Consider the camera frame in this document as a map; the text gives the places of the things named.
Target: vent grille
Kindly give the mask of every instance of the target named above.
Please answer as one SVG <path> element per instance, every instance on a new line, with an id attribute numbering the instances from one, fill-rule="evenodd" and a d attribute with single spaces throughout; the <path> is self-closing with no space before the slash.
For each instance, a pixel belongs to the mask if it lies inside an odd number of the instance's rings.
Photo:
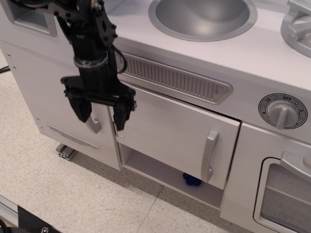
<path id="1" fill-rule="evenodd" d="M 71 140 L 71 141 L 73 141 L 73 142 L 75 142 L 75 143 L 78 143 L 78 144 L 80 144 L 80 145 L 82 145 L 82 146 L 92 147 L 93 149 L 99 149 L 98 146 L 95 146 L 95 145 L 93 145 L 93 144 L 91 144 L 91 143 L 89 143 L 89 142 L 87 142 L 87 141 L 85 141 L 85 140 L 82 140 L 82 139 L 80 139 L 80 138 L 78 138 L 78 137 L 76 137 L 76 136 L 74 136 L 74 135 L 72 135 L 72 134 L 69 134 L 69 133 L 67 133 L 67 132 L 65 132 L 65 131 L 62 131 L 62 130 L 60 130 L 60 129 L 58 129 L 58 128 L 52 126 L 52 125 L 47 124 L 47 126 L 48 126 L 51 130 L 54 130 L 54 131 L 58 132 L 58 133 L 59 133 L 60 135 L 62 135 L 63 137 L 65 137 L 65 138 L 67 138 L 67 139 L 69 139 L 69 140 Z"/>
<path id="2" fill-rule="evenodd" d="M 232 91 L 232 87 L 209 77 L 200 76 L 161 63 L 124 53 L 127 69 L 123 74 L 145 80 L 162 87 L 196 97 L 207 102 L 219 103 Z M 118 69 L 122 69 L 123 58 L 116 54 Z"/>

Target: silver sink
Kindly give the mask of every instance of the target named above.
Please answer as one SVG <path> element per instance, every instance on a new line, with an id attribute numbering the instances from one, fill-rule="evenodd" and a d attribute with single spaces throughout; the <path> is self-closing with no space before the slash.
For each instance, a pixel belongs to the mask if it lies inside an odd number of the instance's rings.
<path id="1" fill-rule="evenodd" d="M 217 41 L 249 30 L 257 20 L 257 9 L 251 0 L 154 0 L 149 18 L 168 35 Z"/>

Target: white toy kitchen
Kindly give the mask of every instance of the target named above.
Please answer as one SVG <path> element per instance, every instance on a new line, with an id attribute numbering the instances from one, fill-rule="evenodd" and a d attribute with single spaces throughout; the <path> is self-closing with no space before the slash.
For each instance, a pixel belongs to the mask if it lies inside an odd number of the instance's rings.
<path id="1" fill-rule="evenodd" d="M 137 107 L 118 131 L 92 103 L 94 133 L 64 97 L 78 68 L 55 17 L 1 0 L 0 48 L 40 132 L 253 232 L 311 233 L 311 3 L 105 2 Z"/>

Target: tile floor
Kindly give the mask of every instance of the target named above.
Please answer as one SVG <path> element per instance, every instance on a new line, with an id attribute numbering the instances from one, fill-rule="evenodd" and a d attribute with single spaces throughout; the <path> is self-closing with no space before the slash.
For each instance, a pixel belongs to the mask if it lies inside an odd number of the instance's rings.
<path id="1" fill-rule="evenodd" d="M 0 67 L 6 66 L 0 52 Z M 83 154 L 58 157 L 11 74 L 0 74 L 0 195 L 64 233 L 249 233 L 220 212 Z"/>

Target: oven knob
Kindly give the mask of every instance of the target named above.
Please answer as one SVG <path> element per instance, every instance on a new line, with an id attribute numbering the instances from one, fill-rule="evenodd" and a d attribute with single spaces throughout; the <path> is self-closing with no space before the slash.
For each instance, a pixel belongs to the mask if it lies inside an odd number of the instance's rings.
<path id="1" fill-rule="evenodd" d="M 307 109 L 299 99 L 281 93 L 264 97 L 259 103 L 259 113 L 279 130 L 300 127 L 308 117 Z"/>
<path id="2" fill-rule="evenodd" d="M 286 102 L 272 105 L 268 114 L 271 122 L 279 130 L 291 128 L 299 121 L 297 108 Z"/>

